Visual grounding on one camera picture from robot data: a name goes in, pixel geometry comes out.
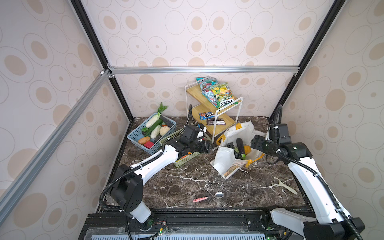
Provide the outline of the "white grocery bag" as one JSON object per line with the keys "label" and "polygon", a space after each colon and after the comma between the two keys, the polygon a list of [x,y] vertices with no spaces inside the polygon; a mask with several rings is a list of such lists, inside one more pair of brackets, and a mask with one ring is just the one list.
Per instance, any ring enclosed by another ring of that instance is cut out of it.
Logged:
{"label": "white grocery bag", "polygon": [[251,146],[251,140],[255,135],[266,136],[266,133],[255,130],[251,121],[238,123],[227,129],[217,140],[219,146],[215,159],[211,162],[214,169],[223,177],[230,178],[237,170],[242,167],[248,168],[252,163],[260,160],[265,154],[252,149],[246,155],[246,159],[239,159],[236,139],[241,138],[244,145]]}

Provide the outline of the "dark purple eggplant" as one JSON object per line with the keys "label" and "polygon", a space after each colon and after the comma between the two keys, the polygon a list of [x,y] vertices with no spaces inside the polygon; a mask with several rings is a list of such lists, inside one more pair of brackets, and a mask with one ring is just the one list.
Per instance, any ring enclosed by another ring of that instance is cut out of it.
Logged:
{"label": "dark purple eggplant", "polygon": [[239,159],[245,160],[246,154],[245,154],[245,146],[244,146],[243,140],[241,138],[237,138],[236,143],[237,143],[237,148],[239,152],[238,153]]}

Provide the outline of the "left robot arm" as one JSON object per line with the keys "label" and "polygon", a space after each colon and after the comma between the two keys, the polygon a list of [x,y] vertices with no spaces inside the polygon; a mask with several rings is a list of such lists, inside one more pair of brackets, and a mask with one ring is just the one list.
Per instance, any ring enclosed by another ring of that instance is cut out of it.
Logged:
{"label": "left robot arm", "polygon": [[103,209],[119,210],[139,223],[147,223],[152,212],[143,201],[144,185],[160,170],[195,152],[208,154],[212,143],[205,140],[206,127],[186,125],[177,136],[167,138],[154,155],[130,167],[119,167],[119,173],[103,189],[99,204]]}

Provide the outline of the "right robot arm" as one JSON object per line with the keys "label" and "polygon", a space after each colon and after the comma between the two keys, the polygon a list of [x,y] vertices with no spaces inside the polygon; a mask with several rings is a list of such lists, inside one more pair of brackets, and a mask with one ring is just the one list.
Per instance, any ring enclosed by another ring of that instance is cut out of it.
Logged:
{"label": "right robot arm", "polygon": [[286,124],[272,124],[266,134],[256,134],[251,148],[284,162],[298,180],[315,217],[274,208],[272,225],[284,227],[306,240],[360,240],[365,225],[341,204],[319,172],[313,154],[301,142],[294,143]]}

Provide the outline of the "green yellow candy bag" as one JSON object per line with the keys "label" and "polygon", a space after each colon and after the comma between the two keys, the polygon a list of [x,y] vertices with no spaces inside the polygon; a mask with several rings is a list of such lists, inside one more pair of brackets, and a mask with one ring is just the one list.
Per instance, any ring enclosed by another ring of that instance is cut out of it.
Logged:
{"label": "green yellow candy bag", "polygon": [[227,83],[217,84],[211,87],[210,102],[220,109],[235,101],[235,97]]}

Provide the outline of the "colourful candy bag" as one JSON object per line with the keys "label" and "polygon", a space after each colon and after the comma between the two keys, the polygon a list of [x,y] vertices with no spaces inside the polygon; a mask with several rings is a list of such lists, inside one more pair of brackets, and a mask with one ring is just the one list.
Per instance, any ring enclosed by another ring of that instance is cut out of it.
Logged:
{"label": "colourful candy bag", "polygon": [[216,78],[212,78],[212,77],[203,78],[199,82],[199,86],[200,86],[202,94],[205,97],[211,98],[211,99],[215,98],[215,95],[212,92],[211,87],[214,86],[214,85],[217,85],[217,84],[218,84],[217,79]]}

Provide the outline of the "green plastic basket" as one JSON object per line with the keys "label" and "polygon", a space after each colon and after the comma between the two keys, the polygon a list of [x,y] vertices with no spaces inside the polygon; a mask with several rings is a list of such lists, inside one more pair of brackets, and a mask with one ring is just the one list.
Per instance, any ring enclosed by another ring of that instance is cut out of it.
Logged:
{"label": "green plastic basket", "polygon": [[[181,132],[181,129],[180,130],[177,130],[175,131],[174,133],[170,134],[169,136],[167,137],[164,137],[160,140],[160,144],[161,146],[164,146],[165,145],[165,142],[168,138],[171,138],[171,137],[174,137],[176,136],[179,132]],[[182,156],[180,159],[178,159],[176,162],[174,162],[174,165],[176,168],[179,168],[181,167],[182,165],[186,164],[187,162],[189,162],[190,160],[198,157],[199,155],[201,155],[202,153],[198,153],[198,152],[193,152],[189,155],[184,155]]]}

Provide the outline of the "purple snack packet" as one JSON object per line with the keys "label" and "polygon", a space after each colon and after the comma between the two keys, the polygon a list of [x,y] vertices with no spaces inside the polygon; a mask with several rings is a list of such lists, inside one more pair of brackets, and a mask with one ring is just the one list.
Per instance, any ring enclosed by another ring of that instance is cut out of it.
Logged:
{"label": "purple snack packet", "polygon": [[226,126],[227,124],[224,119],[207,119],[207,125],[208,126],[214,126],[214,125]]}

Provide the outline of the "blue snack packet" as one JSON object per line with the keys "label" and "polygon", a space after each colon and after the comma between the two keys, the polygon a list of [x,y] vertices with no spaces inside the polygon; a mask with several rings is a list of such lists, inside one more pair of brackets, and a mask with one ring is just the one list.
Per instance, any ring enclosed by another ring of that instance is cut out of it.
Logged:
{"label": "blue snack packet", "polygon": [[203,112],[199,113],[200,120],[207,120],[213,118],[215,114],[213,112]]}

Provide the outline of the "white pumpkin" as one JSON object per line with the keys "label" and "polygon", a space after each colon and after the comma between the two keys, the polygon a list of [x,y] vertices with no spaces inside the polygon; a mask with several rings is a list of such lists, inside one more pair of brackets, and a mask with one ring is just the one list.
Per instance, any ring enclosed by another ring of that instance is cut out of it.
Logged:
{"label": "white pumpkin", "polygon": [[164,136],[169,130],[170,130],[170,128],[168,126],[163,126],[160,128],[159,134],[161,136]]}

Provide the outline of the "white wooden shelf rack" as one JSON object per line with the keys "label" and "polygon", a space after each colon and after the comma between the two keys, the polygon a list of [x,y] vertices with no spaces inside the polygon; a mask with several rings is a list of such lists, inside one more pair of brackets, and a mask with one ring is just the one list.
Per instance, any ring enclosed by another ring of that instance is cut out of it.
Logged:
{"label": "white wooden shelf rack", "polygon": [[[210,134],[212,137],[212,143],[213,145],[216,144],[217,138],[219,138],[220,135],[222,135],[228,128],[236,125],[238,123],[238,118],[240,115],[240,111],[243,104],[243,97],[235,98],[235,101],[233,103],[230,103],[220,109],[217,109],[213,106],[212,103],[209,102],[209,100],[202,95],[202,92],[199,87],[200,81],[195,81],[192,84],[185,86],[185,93],[186,93],[186,105],[187,109],[189,108],[189,101],[188,96],[193,97],[195,100],[199,102],[198,105],[192,107],[192,114],[195,122],[204,125],[207,128],[207,134]],[[232,109],[238,108],[236,119],[233,120],[227,112],[229,112]],[[208,126],[206,124],[206,120],[200,120],[199,113],[203,112],[213,112],[215,114],[214,119],[224,119],[226,122],[226,126]]]}

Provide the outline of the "white long vegetable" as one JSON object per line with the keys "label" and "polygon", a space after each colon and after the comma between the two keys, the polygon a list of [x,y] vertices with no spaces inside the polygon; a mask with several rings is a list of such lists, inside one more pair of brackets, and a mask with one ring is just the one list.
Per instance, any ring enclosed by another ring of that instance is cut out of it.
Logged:
{"label": "white long vegetable", "polygon": [[161,127],[162,127],[161,125],[157,125],[157,126],[153,129],[153,131],[151,132],[151,135],[150,135],[151,139],[156,139],[156,138],[158,137],[158,135],[159,135],[159,131],[160,131],[160,128],[161,128]]}

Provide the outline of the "cream vegetable peeler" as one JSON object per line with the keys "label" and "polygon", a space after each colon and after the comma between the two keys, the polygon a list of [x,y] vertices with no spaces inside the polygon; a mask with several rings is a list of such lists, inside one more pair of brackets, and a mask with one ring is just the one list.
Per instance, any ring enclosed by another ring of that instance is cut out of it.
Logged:
{"label": "cream vegetable peeler", "polygon": [[298,194],[298,192],[295,189],[293,189],[293,188],[289,187],[288,185],[284,184],[279,178],[276,178],[276,177],[274,177],[274,183],[272,184],[272,186],[273,187],[282,187],[282,188],[288,190],[289,192],[291,192],[294,195]]}

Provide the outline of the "red bell pepper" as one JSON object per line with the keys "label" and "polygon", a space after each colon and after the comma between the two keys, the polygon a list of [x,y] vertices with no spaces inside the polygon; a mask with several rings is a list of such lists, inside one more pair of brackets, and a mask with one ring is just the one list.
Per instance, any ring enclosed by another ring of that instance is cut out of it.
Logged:
{"label": "red bell pepper", "polygon": [[144,144],[144,147],[147,148],[147,149],[150,149],[154,146],[155,144],[151,141],[147,141],[145,144]]}

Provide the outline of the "brown bread roll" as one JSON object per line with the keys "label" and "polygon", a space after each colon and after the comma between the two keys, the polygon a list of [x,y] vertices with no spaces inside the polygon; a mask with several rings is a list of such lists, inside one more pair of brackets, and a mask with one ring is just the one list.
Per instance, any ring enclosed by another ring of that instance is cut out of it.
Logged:
{"label": "brown bread roll", "polygon": [[144,145],[145,143],[150,142],[150,141],[151,141],[151,138],[150,138],[150,137],[143,137],[143,138],[141,138],[141,139],[138,140],[138,143],[139,143],[140,145]]}

